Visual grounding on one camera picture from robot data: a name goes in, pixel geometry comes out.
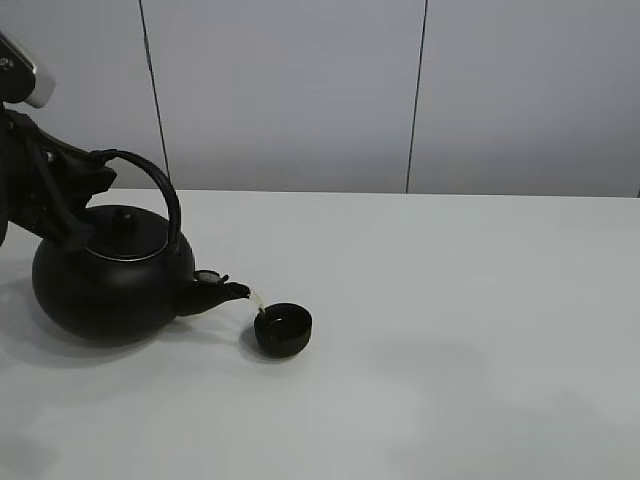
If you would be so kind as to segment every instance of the white wall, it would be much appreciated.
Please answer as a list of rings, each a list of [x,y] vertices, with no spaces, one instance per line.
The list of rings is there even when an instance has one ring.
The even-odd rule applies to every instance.
[[[640,1],[429,0],[412,192],[635,196]]]
[[[132,150],[164,166],[135,0],[2,0],[0,29],[44,61],[58,82],[44,109],[16,110],[74,145]],[[143,173],[117,167],[119,185],[150,184]]]
[[[178,187],[404,191],[424,0],[143,1]],[[410,190],[635,196],[639,24],[638,0],[430,0]],[[58,78],[24,107],[45,130],[164,164],[137,0],[3,0],[0,28]]]
[[[404,190],[423,0],[144,7],[177,186]]]

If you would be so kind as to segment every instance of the teapot lid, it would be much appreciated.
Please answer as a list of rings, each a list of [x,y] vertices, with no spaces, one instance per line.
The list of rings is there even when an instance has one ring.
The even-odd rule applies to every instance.
[[[167,244],[167,221],[142,208],[103,205],[87,209],[87,223],[95,233],[87,250],[108,259],[144,260]]]

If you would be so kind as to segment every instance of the panel seam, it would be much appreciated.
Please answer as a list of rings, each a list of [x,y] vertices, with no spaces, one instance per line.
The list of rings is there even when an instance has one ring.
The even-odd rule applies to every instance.
[[[424,14],[422,17],[422,37],[420,39],[420,53],[418,54],[418,76],[416,78],[416,94],[413,99],[413,117],[411,120],[411,140],[409,143],[409,159],[407,162],[407,177],[405,179],[404,193],[409,193],[411,183],[411,167],[413,165],[413,147],[416,139],[416,119],[418,116],[418,105],[420,100],[420,83],[422,81],[422,59],[424,57],[424,43],[427,31],[427,10],[429,0],[424,0]]]
[[[162,125],[162,116],[160,115],[160,102],[158,100],[158,89],[156,88],[156,76],[153,71],[153,62],[151,61],[151,47],[149,42],[149,35],[147,33],[147,21],[144,16],[144,7],[142,6],[142,0],[138,0],[138,6],[140,8],[140,20],[142,22],[142,35],[144,38],[144,50],[147,56],[147,67],[149,68],[149,76],[151,78],[151,89],[153,90],[153,102],[156,110],[156,118],[158,120],[158,128],[160,130],[160,142],[162,144],[162,155],[164,157],[164,166],[171,182],[171,171],[169,169],[169,157],[167,155],[167,144],[164,138],[164,128]]]

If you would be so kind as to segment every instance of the teapot spout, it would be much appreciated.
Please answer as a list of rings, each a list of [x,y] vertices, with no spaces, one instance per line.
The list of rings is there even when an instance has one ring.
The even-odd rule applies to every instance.
[[[174,304],[179,317],[197,315],[231,300],[249,298],[251,289],[240,283],[229,282],[229,277],[220,277],[216,272],[195,272],[194,281],[180,294]]]

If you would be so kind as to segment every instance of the teapot handle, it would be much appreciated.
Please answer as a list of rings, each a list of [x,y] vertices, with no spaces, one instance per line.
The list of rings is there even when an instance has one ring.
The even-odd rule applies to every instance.
[[[171,181],[167,175],[165,175],[165,173],[160,170],[156,164],[150,162],[146,158],[124,150],[96,150],[90,152],[89,157],[90,159],[100,161],[103,164],[115,158],[121,158],[143,170],[147,175],[149,175],[149,177],[151,177],[164,197],[169,215],[167,244],[165,245],[163,252],[170,252],[172,249],[175,250],[178,247],[182,213],[180,210],[180,200],[178,199],[178,195],[173,188],[173,185],[171,185]]]

